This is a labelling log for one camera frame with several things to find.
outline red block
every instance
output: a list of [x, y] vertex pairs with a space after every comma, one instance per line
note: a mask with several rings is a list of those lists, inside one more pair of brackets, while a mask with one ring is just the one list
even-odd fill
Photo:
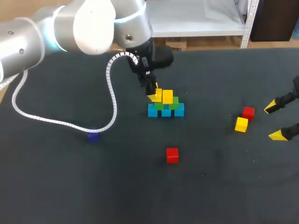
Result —
[[166, 149], [167, 163], [178, 163], [178, 148]]
[[254, 108], [245, 106], [243, 109], [242, 117], [247, 118], [249, 121], [252, 121], [252, 119], [254, 118]]

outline toy block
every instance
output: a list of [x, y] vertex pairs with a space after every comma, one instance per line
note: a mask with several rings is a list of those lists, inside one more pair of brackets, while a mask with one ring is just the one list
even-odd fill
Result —
[[148, 117], [150, 117], [150, 118], [157, 118], [158, 117], [158, 111], [155, 109], [155, 106], [153, 104], [149, 104]]
[[151, 101], [153, 103], [157, 102], [157, 103], [161, 103], [162, 102], [162, 89], [156, 89], [156, 99], [152, 99]]
[[249, 121], [252, 121], [252, 119], [254, 118], [254, 112], [254, 108], [245, 106], [243, 109], [242, 117], [247, 118]]
[[171, 110], [169, 110], [169, 106], [164, 105], [164, 110], [162, 110], [162, 117], [171, 117]]
[[169, 104], [169, 109], [170, 110], [177, 110], [178, 108], [179, 108], [178, 97], [173, 97], [173, 103]]
[[158, 111], [164, 110], [164, 104], [162, 103], [155, 103], [155, 109]]
[[163, 90], [163, 104], [172, 104], [173, 103], [173, 91], [172, 90]]
[[87, 138], [89, 142], [97, 142], [98, 140], [100, 140], [100, 133], [87, 133]]
[[182, 103], [179, 103], [178, 104], [178, 109], [176, 109], [174, 111], [174, 116], [175, 117], [183, 117], [185, 114], [185, 107], [184, 107], [184, 104]]
[[238, 118], [237, 123], [235, 125], [235, 130], [238, 132], [246, 132], [247, 126], [248, 126], [247, 118]]
[[178, 163], [178, 148], [166, 149], [166, 161], [167, 163]]

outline blue block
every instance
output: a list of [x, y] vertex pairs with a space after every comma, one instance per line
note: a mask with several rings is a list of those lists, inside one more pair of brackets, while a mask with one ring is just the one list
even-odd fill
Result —
[[100, 133], [87, 133], [87, 138], [89, 142], [97, 142], [100, 140]]
[[184, 104], [180, 103], [178, 104], [178, 109], [174, 111], [175, 117], [183, 117], [185, 114], [185, 107]]
[[158, 117], [158, 110], [155, 109], [154, 104], [149, 104], [148, 107], [148, 117], [149, 118], [157, 118]]
[[171, 110], [162, 110], [162, 117], [171, 117]]

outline white shelf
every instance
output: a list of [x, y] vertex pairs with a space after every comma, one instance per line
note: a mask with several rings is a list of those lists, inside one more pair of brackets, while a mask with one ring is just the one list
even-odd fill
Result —
[[234, 0], [148, 0], [153, 37], [243, 35]]

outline block tower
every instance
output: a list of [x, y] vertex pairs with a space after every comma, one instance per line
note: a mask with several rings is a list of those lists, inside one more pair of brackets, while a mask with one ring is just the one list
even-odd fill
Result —
[[185, 114], [184, 104], [173, 96], [173, 90], [158, 88], [155, 97], [150, 99], [153, 104], [149, 104], [148, 117], [183, 117]]

